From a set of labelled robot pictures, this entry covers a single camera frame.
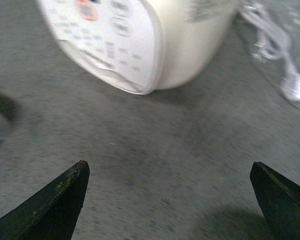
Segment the blurred dark left gripper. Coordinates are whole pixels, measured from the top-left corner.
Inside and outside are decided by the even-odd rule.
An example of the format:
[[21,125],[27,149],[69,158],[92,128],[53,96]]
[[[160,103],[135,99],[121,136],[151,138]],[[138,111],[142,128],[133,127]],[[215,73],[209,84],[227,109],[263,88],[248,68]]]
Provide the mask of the blurred dark left gripper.
[[18,119],[19,105],[9,95],[0,91],[0,145],[8,140]]

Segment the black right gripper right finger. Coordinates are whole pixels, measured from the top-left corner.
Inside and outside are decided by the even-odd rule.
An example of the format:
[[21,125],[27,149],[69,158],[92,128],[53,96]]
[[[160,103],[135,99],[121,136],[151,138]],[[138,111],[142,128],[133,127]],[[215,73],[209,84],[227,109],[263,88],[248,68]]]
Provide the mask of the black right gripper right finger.
[[249,178],[264,219],[276,240],[300,240],[300,185],[262,162]]

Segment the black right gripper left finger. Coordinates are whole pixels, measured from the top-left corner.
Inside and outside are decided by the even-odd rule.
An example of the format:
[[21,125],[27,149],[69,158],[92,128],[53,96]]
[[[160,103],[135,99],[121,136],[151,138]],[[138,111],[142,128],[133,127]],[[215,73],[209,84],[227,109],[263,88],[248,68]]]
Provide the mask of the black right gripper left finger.
[[90,168],[80,160],[0,218],[0,240],[70,240],[84,205]]

